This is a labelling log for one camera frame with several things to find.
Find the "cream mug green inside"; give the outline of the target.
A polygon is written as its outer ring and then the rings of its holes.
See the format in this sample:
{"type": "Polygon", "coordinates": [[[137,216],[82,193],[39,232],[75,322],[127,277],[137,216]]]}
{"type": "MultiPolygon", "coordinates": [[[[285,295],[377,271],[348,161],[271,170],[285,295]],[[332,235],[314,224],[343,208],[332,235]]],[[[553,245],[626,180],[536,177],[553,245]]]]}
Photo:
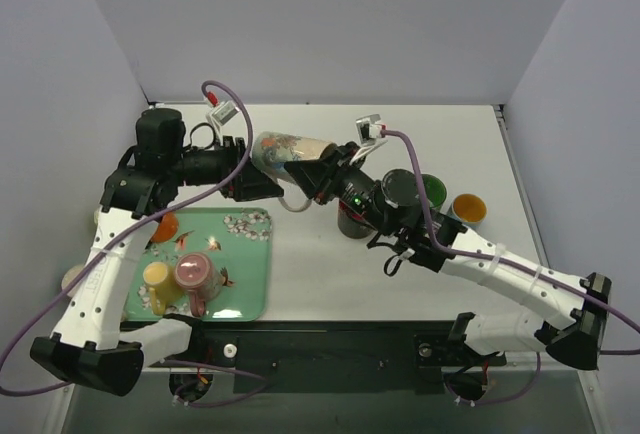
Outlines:
{"type": "Polygon", "coordinates": [[[431,174],[422,174],[422,179],[430,207],[440,212],[447,199],[445,184],[438,177],[431,174]]]}

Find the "beige brown mug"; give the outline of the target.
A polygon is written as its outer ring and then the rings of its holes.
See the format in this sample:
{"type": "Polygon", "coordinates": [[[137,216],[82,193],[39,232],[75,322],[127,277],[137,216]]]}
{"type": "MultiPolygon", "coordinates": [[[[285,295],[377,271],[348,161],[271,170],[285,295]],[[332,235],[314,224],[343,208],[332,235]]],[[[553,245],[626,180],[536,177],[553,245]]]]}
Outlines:
{"type": "Polygon", "coordinates": [[[75,265],[75,266],[71,267],[63,275],[63,278],[61,280],[61,289],[62,290],[66,289],[71,284],[71,282],[76,279],[76,277],[80,274],[80,272],[82,271],[83,268],[84,268],[83,265],[75,265]]]}

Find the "cream seahorse mug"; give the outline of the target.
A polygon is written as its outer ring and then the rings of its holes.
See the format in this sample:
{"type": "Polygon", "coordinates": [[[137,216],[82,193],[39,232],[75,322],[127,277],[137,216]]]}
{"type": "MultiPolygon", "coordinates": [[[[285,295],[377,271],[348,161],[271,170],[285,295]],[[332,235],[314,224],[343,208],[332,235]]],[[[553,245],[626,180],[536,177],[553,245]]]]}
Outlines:
{"type": "Polygon", "coordinates": [[[287,162],[318,160],[336,147],[335,143],[275,131],[263,131],[253,142],[253,165],[273,181],[294,185],[284,165],[287,162]]]}

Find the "black mug red inside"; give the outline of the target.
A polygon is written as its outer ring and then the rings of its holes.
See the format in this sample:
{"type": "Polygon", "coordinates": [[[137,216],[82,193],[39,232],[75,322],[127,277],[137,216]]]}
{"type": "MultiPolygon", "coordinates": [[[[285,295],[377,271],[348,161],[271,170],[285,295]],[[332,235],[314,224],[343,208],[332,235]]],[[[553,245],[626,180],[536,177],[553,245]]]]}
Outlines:
{"type": "Polygon", "coordinates": [[[338,204],[337,226],[340,232],[350,239],[364,239],[373,232],[373,229],[342,201],[338,204]]]}

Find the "orange mug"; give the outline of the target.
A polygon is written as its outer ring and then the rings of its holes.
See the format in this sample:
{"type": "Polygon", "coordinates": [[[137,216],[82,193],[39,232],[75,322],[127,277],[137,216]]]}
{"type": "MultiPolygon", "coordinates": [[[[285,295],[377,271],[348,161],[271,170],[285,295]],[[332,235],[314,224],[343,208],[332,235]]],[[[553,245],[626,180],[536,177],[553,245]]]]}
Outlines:
{"type": "Polygon", "coordinates": [[[150,238],[150,242],[154,244],[165,243],[170,241],[179,229],[179,220],[173,212],[165,214],[150,238]]]}

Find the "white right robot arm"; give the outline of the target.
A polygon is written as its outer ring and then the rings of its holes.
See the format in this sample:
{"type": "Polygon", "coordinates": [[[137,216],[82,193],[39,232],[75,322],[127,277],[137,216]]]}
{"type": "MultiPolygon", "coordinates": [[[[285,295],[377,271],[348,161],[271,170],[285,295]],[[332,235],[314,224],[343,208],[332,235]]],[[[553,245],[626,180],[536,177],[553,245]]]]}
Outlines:
{"type": "Polygon", "coordinates": [[[459,315],[449,336],[474,354],[546,352],[571,368],[598,365],[607,323],[610,280],[552,272],[491,242],[459,220],[431,207],[425,178],[394,169],[374,180],[361,169],[352,143],[319,159],[288,161],[284,168],[319,204],[334,198],[375,230],[369,247],[393,255],[383,267],[392,277],[412,263],[468,280],[522,307],[512,315],[459,315]]]}

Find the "blue mug yellow inside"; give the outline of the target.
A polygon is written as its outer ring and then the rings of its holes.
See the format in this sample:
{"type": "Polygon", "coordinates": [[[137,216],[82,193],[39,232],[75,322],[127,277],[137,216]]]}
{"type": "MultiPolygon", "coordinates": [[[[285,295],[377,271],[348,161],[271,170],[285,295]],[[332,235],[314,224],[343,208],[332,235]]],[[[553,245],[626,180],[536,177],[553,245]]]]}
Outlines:
{"type": "Polygon", "coordinates": [[[477,228],[486,219],[488,208],[482,198],[471,193],[460,194],[453,199],[447,215],[464,225],[477,228]]]}

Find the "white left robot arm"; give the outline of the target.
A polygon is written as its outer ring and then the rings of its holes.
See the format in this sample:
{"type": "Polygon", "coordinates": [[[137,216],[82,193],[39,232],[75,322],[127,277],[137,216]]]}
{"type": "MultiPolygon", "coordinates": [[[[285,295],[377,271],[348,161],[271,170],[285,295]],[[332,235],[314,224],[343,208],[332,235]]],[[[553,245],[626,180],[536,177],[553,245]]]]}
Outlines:
{"type": "Polygon", "coordinates": [[[144,111],[136,142],[106,179],[90,255],[73,281],[77,291],[48,336],[34,339],[31,358],[56,378],[124,396],[142,370],[162,360],[195,360],[205,351],[203,328],[193,317],[170,314],[123,333],[121,314],[138,263],[163,216],[179,209],[182,186],[207,186],[236,201],[281,195],[251,165],[254,131],[224,137],[213,150],[184,146],[179,111],[144,111]]]}

